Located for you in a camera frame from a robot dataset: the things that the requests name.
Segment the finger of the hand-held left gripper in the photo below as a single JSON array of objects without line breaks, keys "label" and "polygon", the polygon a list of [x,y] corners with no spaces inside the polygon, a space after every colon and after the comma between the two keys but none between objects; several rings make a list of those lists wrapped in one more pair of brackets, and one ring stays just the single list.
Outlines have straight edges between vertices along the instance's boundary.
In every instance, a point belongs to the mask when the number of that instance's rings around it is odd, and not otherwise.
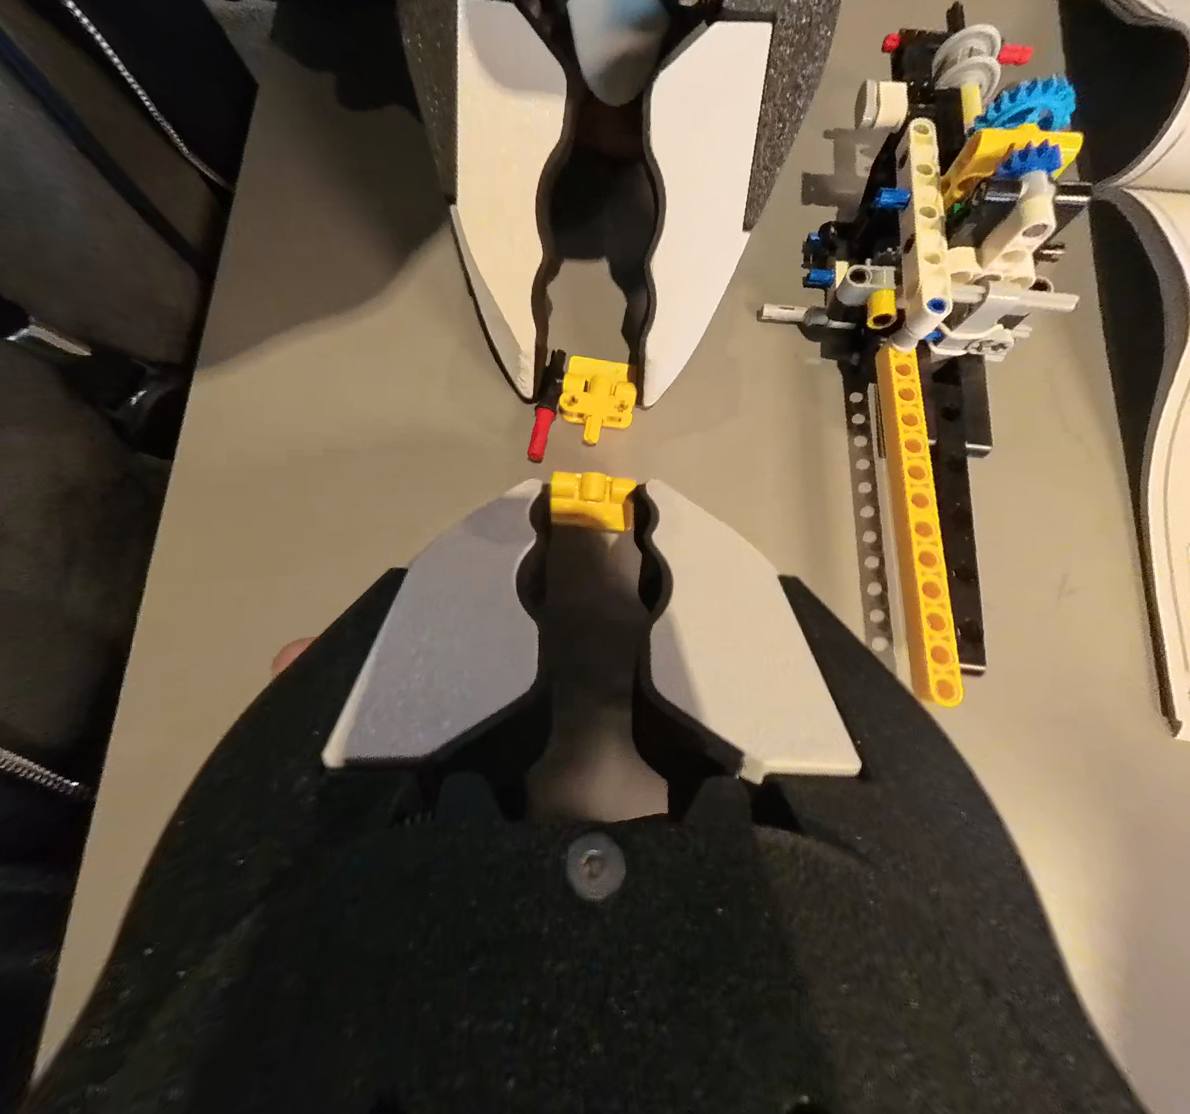
[{"label": "finger of the hand-held left gripper", "polygon": [[611,32],[607,87],[642,94],[642,171],[610,207],[610,273],[638,400],[655,406],[704,339],[748,243],[746,202],[772,25],[700,24],[659,59],[650,27]]},{"label": "finger of the hand-held left gripper", "polygon": [[511,390],[538,390],[540,190],[562,138],[566,77],[508,0],[457,0],[451,228],[483,335]]}]

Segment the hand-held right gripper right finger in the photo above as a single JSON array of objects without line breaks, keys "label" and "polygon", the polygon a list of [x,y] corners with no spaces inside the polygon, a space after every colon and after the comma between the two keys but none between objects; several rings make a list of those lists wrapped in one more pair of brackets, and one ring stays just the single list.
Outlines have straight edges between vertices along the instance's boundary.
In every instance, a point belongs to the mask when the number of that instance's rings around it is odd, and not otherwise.
[{"label": "hand-held right gripper right finger", "polygon": [[642,490],[661,568],[644,683],[730,776],[850,780],[860,754],[774,564],[661,480]]}]

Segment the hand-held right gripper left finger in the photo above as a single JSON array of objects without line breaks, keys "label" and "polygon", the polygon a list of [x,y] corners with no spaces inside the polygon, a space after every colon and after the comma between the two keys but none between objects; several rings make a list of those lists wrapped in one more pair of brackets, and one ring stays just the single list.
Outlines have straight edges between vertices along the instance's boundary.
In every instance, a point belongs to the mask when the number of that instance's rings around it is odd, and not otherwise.
[{"label": "hand-held right gripper left finger", "polygon": [[540,675],[518,577],[540,533],[526,480],[432,538],[410,564],[323,743],[323,767],[423,765],[461,749]]}]

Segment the small yellow lego brick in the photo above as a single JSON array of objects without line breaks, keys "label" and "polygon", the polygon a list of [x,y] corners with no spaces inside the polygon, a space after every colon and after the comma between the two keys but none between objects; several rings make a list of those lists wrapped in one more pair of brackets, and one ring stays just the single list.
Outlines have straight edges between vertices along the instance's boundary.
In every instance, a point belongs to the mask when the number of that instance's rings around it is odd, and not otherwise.
[{"label": "small yellow lego brick", "polygon": [[635,488],[638,482],[601,471],[555,471],[547,483],[550,525],[626,533],[634,529]]}]

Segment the yellow lego connector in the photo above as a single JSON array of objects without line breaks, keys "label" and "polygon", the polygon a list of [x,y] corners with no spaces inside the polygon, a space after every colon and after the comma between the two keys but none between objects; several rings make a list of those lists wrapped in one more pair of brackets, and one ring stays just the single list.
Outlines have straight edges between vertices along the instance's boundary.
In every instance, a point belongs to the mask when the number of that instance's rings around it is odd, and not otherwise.
[{"label": "yellow lego connector", "polygon": [[634,421],[635,383],[626,362],[569,355],[560,379],[559,416],[580,427],[592,447],[603,431],[625,431]]}]

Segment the red black lego pin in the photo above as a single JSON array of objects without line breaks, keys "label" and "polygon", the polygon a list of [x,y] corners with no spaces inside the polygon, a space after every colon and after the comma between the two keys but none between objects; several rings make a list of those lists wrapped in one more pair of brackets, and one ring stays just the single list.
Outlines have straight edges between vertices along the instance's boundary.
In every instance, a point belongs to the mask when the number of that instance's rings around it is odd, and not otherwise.
[{"label": "red black lego pin", "polygon": [[566,371],[566,353],[562,349],[555,349],[547,355],[540,393],[534,397],[534,418],[533,418],[533,428],[526,447],[526,459],[533,464],[544,462],[550,428],[559,413],[564,371]]}]

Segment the lego technic vehicle model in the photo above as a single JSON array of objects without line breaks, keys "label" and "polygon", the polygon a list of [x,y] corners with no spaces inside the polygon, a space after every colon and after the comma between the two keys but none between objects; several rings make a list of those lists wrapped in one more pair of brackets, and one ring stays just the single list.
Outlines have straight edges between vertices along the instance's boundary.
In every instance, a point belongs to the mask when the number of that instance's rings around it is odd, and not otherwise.
[{"label": "lego technic vehicle model", "polygon": [[1076,308],[1046,269],[1091,200],[1062,75],[1002,86],[1032,46],[961,2],[934,30],[882,39],[890,75],[866,81],[855,131],[874,155],[850,214],[812,230],[804,286],[818,306],[766,305],[840,371],[867,648],[897,645],[915,696],[955,708],[987,671],[970,462],[992,451],[987,369],[1039,317]]}]

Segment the lego instruction booklet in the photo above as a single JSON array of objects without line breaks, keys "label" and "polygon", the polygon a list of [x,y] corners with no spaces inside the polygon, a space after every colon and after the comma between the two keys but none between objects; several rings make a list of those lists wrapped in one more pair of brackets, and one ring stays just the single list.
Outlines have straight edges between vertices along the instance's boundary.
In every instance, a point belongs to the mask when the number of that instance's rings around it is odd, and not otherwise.
[{"label": "lego instruction booklet", "polygon": [[1187,0],[1059,0],[1163,711],[1187,740]]}]

